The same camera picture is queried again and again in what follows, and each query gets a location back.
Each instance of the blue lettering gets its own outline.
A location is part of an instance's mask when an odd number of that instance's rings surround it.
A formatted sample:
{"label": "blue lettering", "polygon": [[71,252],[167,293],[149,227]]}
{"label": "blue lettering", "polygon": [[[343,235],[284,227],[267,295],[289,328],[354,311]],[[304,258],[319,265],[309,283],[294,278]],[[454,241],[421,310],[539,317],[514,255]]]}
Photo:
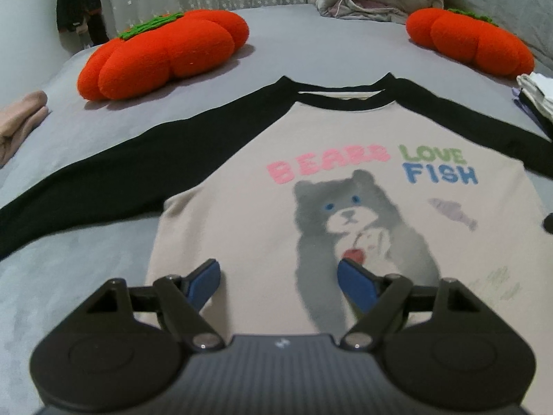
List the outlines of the blue lettering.
{"label": "blue lettering", "polygon": [[407,179],[411,184],[416,183],[416,175],[422,174],[422,164],[413,164],[410,162],[404,162],[403,168],[405,170],[405,174],[407,175]]}
{"label": "blue lettering", "polygon": [[446,181],[447,183],[456,183],[459,180],[455,170],[449,165],[442,164],[438,167],[438,171],[442,175],[442,181]]}
{"label": "blue lettering", "polygon": [[436,176],[436,170],[434,170],[434,166],[432,164],[427,164],[427,170],[430,175],[430,179],[433,183],[438,182],[438,177]]}
{"label": "blue lettering", "polygon": [[476,179],[476,173],[474,168],[468,167],[468,172],[466,172],[463,167],[461,167],[460,165],[457,165],[457,171],[459,172],[459,175],[461,177],[461,180],[463,181],[463,184],[468,184],[468,181],[471,179],[474,184],[478,184],[478,180]]}

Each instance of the metal screw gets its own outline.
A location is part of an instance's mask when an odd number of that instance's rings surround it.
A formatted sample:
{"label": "metal screw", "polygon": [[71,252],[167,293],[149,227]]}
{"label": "metal screw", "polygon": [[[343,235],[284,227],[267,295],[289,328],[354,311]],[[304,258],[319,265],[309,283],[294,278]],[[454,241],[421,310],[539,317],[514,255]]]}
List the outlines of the metal screw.
{"label": "metal screw", "polygon": [[356,350],[366,348],[373,342],[373,338],[364,332],[352,332],[344,339],[346,344]]}
{"label": "metal screw", "polygon": [[221,338],[211,332],[204,332],[203,334],[195,335],[192,343],[203,350],[211,350],[221,344]]}

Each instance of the t-shirt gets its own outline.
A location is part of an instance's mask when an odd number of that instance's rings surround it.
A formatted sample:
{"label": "t-shirt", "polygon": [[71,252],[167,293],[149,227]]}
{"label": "t-shirt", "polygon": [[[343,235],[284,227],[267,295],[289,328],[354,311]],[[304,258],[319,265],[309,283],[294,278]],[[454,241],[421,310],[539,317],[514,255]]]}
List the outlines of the t-shirt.
{"label": "t-shirt", "polygon": [[420,285],[456,277],[520,327],[550,320],[553,239],[522,163],[372,98],[309,95],[168,199],[147,281],[216,258],[224,280],[204,316],[226,337],[341,337],[355,322],[343,257]]}
{"label": "t-shirt", "polygon": [[553,237],[524,167],[553,177],[552,159],[545,139],[392,75],[341,90],[281,79],[47,177],[0,210],[0,257],[163,209],[147,281],[216,258],[203,316],[226,338],[339,338],[355,322],[343,257],[416,284],[456,277],[530,343],[530,392],[546,395]]}

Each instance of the bear's white face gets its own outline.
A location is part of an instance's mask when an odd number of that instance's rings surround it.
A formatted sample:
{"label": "bear's white face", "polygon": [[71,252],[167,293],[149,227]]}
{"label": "bear's white face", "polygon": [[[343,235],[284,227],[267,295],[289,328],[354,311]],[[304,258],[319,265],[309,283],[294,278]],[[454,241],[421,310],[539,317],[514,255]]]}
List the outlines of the bear's white face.
{"label": "bear's white face", "polygon": [[368,207],[351,206],[333,213],[326,222],[326,230],[333,234],[357,234],[377,218]]}

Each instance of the orange pumpkin pillow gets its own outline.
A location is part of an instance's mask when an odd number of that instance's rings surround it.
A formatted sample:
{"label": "orange pumpkin pillow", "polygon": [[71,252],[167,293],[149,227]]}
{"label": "orange pumpkin pillow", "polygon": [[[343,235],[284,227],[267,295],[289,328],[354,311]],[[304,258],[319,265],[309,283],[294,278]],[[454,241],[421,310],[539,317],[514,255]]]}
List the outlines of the orange pumpkin pillow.
{"label": "orange pumpkin pillow", "polygon": [[144,95],[221,65],[249,34],[245,20],[229,11],[156,17],[99,47],[79,74],[77,89],[91,101]]}
{"label": "orange pumpkin pillow", "polygon": [[515,79],[534,69],[534,57],[516,37],[489,19],[444,9],[420,9],[405,24],[414,43],[494,76]]}

